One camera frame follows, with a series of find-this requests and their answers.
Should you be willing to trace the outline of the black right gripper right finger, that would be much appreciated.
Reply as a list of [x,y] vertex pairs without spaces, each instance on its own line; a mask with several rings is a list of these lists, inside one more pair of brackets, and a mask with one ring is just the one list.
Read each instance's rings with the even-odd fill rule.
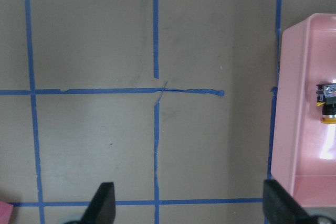
[[262,203],[263,214],[271,224],[335,224],[328,216],[308,214],[274,179],[264,180]]

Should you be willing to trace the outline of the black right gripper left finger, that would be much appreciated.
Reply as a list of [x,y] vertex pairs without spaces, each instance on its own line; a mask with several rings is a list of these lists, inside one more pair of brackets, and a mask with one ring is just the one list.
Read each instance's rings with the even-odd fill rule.
[[101,183],[79,223],[113,224],[116,216],[113,182]]

